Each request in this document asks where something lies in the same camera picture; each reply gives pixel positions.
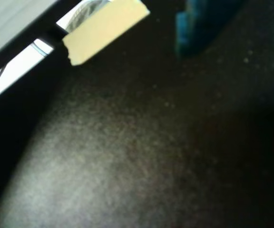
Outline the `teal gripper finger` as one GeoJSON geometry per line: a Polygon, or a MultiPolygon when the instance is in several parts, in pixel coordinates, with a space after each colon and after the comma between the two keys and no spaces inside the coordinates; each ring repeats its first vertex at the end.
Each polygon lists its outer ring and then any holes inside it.
{"type": "Polygon", "coordinates": [[[203,51],[243,5],[243,0],[186,0],[176,14],[176,54],[190,57],[203,51]]]}

